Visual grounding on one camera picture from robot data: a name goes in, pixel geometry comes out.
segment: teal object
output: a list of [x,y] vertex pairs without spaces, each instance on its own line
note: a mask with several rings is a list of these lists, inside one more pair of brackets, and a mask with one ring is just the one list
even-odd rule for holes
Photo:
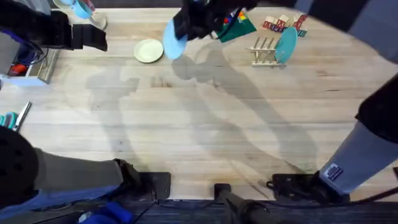
[[60,0],[60,1],[68,6],[71,6],[74,2],[74,0]]
[[171,60],[179,58],[184,52],[187,42],[188,35],[183,36],[180,40],[175,37],[174,21],[171,19],[167,23],[163,34],[164,54]]
[[0,115],[0,125],[3,126],[6,118],[3,115]]
[[72,9],[73,12],[75,12],[75,15],[82,19],[88,19],[93,15],[93,11],[87,6],[87,4],[79,0],[75,1],[72,5]]
[[279,42],[275,47],[275,59],[279,63],[286,63],[292,56],[297,43],[297,30],[294,27],[288,27],[280,36]]
[[8,129],[12,129],[15,126],[15,123],[17,122],[18,114],[14,112],[8,112],[6,113],[3,122],[1,123],[1,126],[6,127]]

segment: blue object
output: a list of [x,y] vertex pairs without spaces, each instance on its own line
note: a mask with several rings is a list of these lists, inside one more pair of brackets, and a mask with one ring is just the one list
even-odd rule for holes
[[5,34],[9,35],[16,42],[18,42],[20,44],[23,44],[26,47],[31,48],[32,50],[41,51],[41,48],[39,46],[37,46],[35,43],[30,42],[28,40],[24,40],[24,39],[20,38],[18,35],[16,35],[15,33],[11,32],[9,30],[0,30],[0,32],[3,32]]
[[104,208],[95,211],[81,224],[125,224],[131,223],[133,218],[134,215],[118,203],[108,202]]
[[275,32],[279,32],[280,28],[277,25],[272,24],[271,25],[271,30],[273,30]]
[[163,48],[166,56],[171,60],[179,58],[187,46],[187,41],[188,35],[183,36],[180,40],[175,37],[174,21],[171,19],[163,34]]
[[88,19],[93,15],[93,11],[87,6],[87,4],[79,0],[75,1],[72,5],[72,9],[73,12],[75,12],[75,15],[82,19]]
[[28,201],[19,205],[11,205],[1,209],[0,220],[38,208],[45,208],[53,205],[76,202],[77,200],[93,200],[104,196],[105,194],[113,191],[118,187],[118,185],[110,185],[106,187],[99,187],[96,189],[71,190],[68,192],[54,193],[48,193],[44,190],[39,190],[38,194]]
[[71,6],[75,0],[60,0],[62,3]]
[[288,27],[280,36],[279,43],[276,45],[275,59],[279,63],[286,63],[292,56],[297,43],[297,30],[294,27]]

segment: wooden tabletop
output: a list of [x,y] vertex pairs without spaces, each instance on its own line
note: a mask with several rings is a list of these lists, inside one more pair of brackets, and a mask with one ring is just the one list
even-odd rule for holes
[[[21,133],[32,145],[169,171],[171,198],[212,198],[213,184],[227,182],[244,198],[273,199],[264,182],[275,173],[320,169],[351,131],[360,102],[397,71],[355,38],[312,19],[285,69],[252,68],[246,49],[258,36],[275,35],[261,30],[265,17],[297,13],[280,8],[249,12],[255,33],[226,44],[189,42],[175,61],[138,62],[134,46],[162,40],[177,11],[97,10],[108,17],[109,50],[63,50],[49,86],[4,86],[1,112],[30,100]],[[352,196],[396,184],[386,169]]]

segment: green cloth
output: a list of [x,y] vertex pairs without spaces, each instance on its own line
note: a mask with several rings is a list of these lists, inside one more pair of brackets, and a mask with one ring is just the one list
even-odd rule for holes
[[[220,32],[216,32],[217,35],[220,35],[224,32],[224,30],[229,26],[228,24],[224,24],[223,30]],[[238,19],[229,30],[229,32],[222,38],[220,38],[221,43],[225,43],[227,41],[233,40],[237,37],[241,37],[246,34],[250,34],[251,32],[257,31],[254,27],[253,23],[249,20],[248,16],[244,13],[243,17],[238,16]]]

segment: teal plate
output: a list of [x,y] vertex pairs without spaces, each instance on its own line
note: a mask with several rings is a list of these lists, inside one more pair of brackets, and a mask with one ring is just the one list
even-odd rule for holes
[[292,56],[294,48],[297,43],[297,30],[294,27],[287,28],[282,35],[278,45],[275,47],[276,55],[275,59],[279,60],[279,63],[286,63]]

